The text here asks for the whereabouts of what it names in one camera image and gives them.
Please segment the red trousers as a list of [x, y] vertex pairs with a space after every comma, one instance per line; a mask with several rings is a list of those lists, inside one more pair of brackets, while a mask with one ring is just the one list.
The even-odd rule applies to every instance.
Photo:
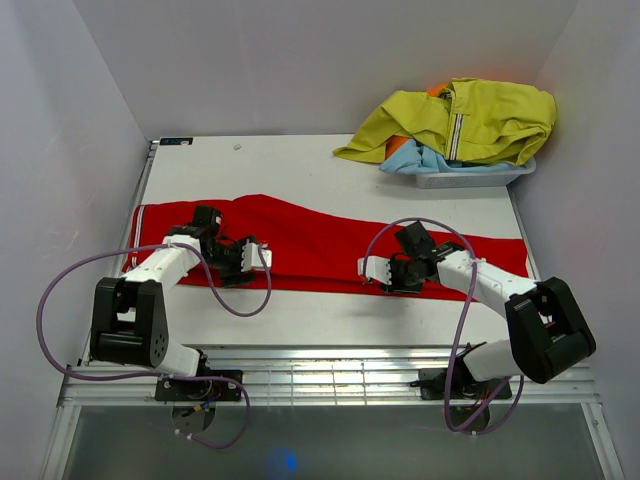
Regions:
[[[140, 205], [134, 211], [129, 247], [159, 244], [172, 227], [192, 220], [197, 205], [220, 210], [223, 234], [234, 240], [254, 236], [273, 253], [274, 290], [384, 296], [364, 284], [357, 260], [383, 223], [332, 216], [262, 194]], [[519, 276], [528, 276], [522, 239], [463, 234], [476, 255]]]

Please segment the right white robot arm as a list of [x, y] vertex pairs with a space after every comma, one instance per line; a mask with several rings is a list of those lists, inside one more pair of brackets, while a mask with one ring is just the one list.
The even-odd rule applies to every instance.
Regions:
[[367, 254], [361, 275], [389, 294], [416, 294], [428, 283], [464, 294], [500, 315], [508, 337], [468, 346], [428, 387], [474, 397], [488, 382], [521, 376], [545, 384], [587, 359], [596, 340], [569, 287], [507, 272], [475, 255], [465, 240], [438, 243], [416, 221], [395, 235], [401, 247], [389, 258]]

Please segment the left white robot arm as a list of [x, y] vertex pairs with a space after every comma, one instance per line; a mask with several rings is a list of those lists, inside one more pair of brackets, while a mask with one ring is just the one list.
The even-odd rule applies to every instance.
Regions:
[[224, 287], [248, 285], [268, 271], [272, 255], [252, 237], [232, 240], [221, 232], [223, 214], [199, 205], [185, 225], [175, 226], [140, 265], [95, 289], [90, 355], [166, 375], [160, 400], [237, 401], [242, 373], [215, 372], [205, 354], [169, 336], [165, 296], [196, 266], [216, 272]]

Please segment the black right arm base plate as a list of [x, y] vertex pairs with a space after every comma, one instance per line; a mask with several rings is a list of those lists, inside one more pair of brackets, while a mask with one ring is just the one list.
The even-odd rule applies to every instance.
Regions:
[[[417, 379], [412, 381], [409, 386], [420, 390], [422, 400], [443, 400], [445, 380], [445, 368], [424, 368], [418, 370]], [[484, 400], [497, 391], [496, 399], [511, 399], [512, 390], [510, 385], [507, 384], [499, 388], [500, 382], [500, 379], [492, 379], [459, 387], [456, 384], [456, 380], [453, 380], [451, 398], [454, 400]]]

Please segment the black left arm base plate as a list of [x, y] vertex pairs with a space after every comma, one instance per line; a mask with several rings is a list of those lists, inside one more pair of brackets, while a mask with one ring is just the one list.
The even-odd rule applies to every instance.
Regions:
[[163, 379], [156, 383], [154, 399], [163, 402], [235, 402], [241, 399], [239, 387], [231, 382], [243, 381], [241, 370], [211, 370], [204, 368], [198, 376], [225, 377], [223, 381]]

